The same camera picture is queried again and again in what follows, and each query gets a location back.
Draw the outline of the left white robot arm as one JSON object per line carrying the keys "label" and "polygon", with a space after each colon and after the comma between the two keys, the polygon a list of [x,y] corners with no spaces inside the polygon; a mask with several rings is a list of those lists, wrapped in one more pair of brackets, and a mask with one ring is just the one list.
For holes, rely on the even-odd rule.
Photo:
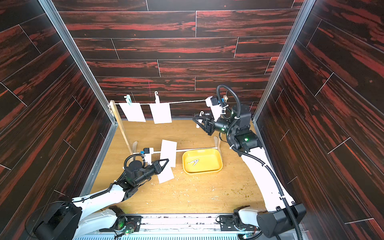
{"label": "left white robot arm", "polygon": [[147,165],[142,153],[127,157],[123,173],[107,189],[71,201],[51,203],[44,214],[30,222],[33,237],[73,240],[99,230],[133,231],[136,221],[128,220],[116,204],[131,198],[152,176],[165,170],[168,162],[169,159],[162,159]]}

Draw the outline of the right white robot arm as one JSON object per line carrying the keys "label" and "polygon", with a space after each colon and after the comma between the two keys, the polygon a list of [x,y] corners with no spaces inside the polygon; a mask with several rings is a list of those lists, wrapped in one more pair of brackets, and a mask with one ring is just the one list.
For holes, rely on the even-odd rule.
{"label": "right white robot arm", "polygon": [[295,230],[298,240],[303,239],[300,222],[307,210],[296,203],[282,186],[275,171],[268,163],[262,141],[251,130],[252,114],[240,102],[232,88],[219,85],[216,97],[208,97],[206,104],[211,114],[193,118],[208,135],[218,132],[226,136],[231,150],[242,158],[250,169],[265,201],[266,210],[251,206],[234,209],[232,226],[243,232],[240,240],[256,240],[261,236],[280,239],[282,233]]}

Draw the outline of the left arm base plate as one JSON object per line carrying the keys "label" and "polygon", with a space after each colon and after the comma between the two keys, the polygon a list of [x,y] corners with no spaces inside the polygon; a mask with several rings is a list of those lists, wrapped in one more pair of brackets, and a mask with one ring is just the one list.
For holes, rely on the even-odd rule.
{"label": "left arm base plate", "polygon": [[113,229],[118,233],[132,234],[140,231],[142,216],[121,215],[117,218]]}

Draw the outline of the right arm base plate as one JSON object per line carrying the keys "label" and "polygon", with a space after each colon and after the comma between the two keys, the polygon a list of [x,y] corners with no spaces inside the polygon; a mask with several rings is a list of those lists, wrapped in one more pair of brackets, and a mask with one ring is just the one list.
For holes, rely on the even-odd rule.
{"label": "right arm base plate", "polygon": [[238,219],[234,219],[233,215],[218,215],[216,217],[216,222],[219,224],[220,230],[222,232],[254,232],[255,226],[247,225],[240,222]]}

